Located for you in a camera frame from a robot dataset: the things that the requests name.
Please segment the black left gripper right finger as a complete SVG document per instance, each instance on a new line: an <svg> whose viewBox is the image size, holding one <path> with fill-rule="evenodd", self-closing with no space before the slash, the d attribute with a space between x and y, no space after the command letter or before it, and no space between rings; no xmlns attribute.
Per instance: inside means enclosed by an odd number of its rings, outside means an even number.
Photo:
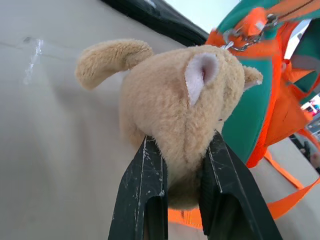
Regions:
<svg viewBox="0 0 320 240"><path fill-rule="evenodd" d="M216 133L202 161L199 210L209 240L280 240L259 187Z"/></svg>

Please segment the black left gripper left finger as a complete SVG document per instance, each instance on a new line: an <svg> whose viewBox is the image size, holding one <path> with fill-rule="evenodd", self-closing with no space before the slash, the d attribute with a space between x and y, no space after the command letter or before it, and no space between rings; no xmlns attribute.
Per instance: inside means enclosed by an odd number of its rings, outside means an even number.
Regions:
<svg viewBox="0 0 320 240"><path fill-rule="evenodd" d="M121 178L108 240L166 239L167 165L156 141L146 136Z"/></svg>

